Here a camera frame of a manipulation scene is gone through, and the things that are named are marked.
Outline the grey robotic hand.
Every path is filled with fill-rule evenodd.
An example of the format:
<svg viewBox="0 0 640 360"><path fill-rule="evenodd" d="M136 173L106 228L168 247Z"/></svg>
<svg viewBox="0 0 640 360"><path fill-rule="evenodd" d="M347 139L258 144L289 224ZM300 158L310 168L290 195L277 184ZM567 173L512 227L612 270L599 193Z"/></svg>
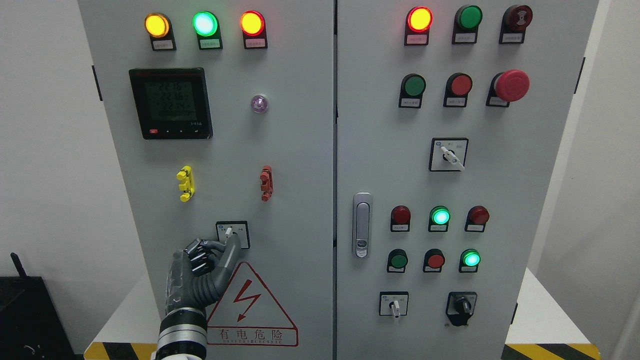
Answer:
<svg viewBox="0 0 640 360"><path fill-rule="evenodd" d="M220 300L236 268L241 241L231 233L225 242L195 239L173 253L167 274L165 313L180 308L205 310Z"/></svg>

